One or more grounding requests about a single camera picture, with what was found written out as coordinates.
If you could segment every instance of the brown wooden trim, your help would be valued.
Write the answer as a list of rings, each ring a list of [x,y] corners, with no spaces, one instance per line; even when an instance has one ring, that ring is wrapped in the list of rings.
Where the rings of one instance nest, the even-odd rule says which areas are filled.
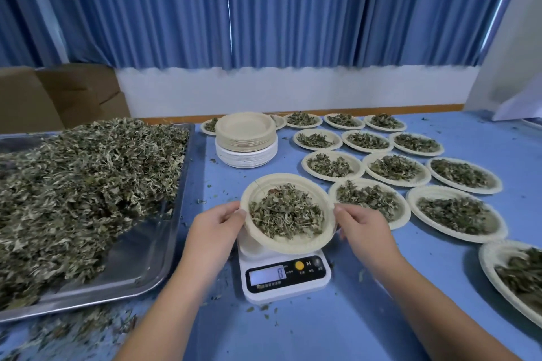
[[[329,109],[329,110],[305,110],[318,116],[325,116],[329,113],[350,113],[353,116],[367,116],[378,113],[388,113],[390,115],[405,115],[410,113],[439,113],[444,111],[461,111],[463,104],[435,104],[427,106],[402,106],[402,107],[367,107],[364,109]],[[267,112],[269,115],[287,115],[292,111]],[[178,116],[178,117],[144,117],[142,118],[148,124],[160,123],[202,123],[213,117],[222,117],[224,115],[206,115],[206,116]]]

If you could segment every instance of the white scale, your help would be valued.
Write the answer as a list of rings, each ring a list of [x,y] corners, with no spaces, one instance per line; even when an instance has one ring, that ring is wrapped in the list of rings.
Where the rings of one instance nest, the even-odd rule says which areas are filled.
[[[261,305],[324,288],[331,269],[322,253],[281,254],[263,247],[243,227],[237,236],[241,283],[247,300]]]

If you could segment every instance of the black control panel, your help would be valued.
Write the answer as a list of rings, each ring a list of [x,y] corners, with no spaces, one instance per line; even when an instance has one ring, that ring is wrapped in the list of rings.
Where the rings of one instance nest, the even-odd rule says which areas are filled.
[[[247,289],[251,293],[279,289],[325,276],[326,268],[318,255],[251,268],[245,272]]]

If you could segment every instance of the table surface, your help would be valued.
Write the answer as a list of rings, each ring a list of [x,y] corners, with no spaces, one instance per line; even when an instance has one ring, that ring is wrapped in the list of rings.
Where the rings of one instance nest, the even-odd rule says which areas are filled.
[[[539,180],[542,177],[542,130],[521,121],[490,122],[484,112],[449,112],[398,116],[407,131],[437,139],[444,156],[465,159],[496,173],[504,191],[481,196],[506,220],[509,238],[542,246]],[[326,123],[321,129],[337,131]],[[309,152],[292,141],[295,129],[278,131],[279,152],[267,165],[234,169],[220,161],[214,137],[197,129],[191,158],[178,255],[189,223],[195,214],[217,204],[238,200],[249,183],[270,173],[295,173],[314,180],[326,191],[331,185],[308,175],[301,159]],[[362,159],[364,154],[340,148]],[[401,194],[406,189],[397,188]],[[414,215],[393,235],[406,259],[484,329],[523,360],[542,358],[542,330],[516,311],[492,287],[478,262],[478,245],[446,236]],[[247,312],[241,290],[239,263],[234,252],[209,297],[200,308],[186,350],[190,360],[420,360],[427,359],[421,344],[398,307],[368,273],[359,279],[363,266],[349,246],[336,237],[324,248],[333,264],[329,285],[292,299],[271,303],[267,310]],[[126,334],[118,325],[128,312],[142,317],[158,289],[144,296],[114,303],[113,326],[93,332],[85,340],[75,332],[50,343],[31,340],[36,320],[0,327],[0,357],[20,352],[20,360],[109,360]],[[40,319],[54,325],[59,316]]]

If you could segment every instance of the metal tray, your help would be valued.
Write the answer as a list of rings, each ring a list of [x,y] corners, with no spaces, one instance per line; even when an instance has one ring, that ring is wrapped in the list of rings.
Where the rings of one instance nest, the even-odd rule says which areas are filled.
[[[0,323],[139,296],[166,278],[173,261],[184,187],[195,139],[193,123],[176,126],[188,129],[190,136],[171,220],[147,219],[137,224],[119,237],[107,256],[104,272],[92,282],[68,283],[56,292],[44,294],[36,304],[0,311]],[[41,137],[51,134],[56,133],[0,135],[0,152],[32,148],[40,143]]]

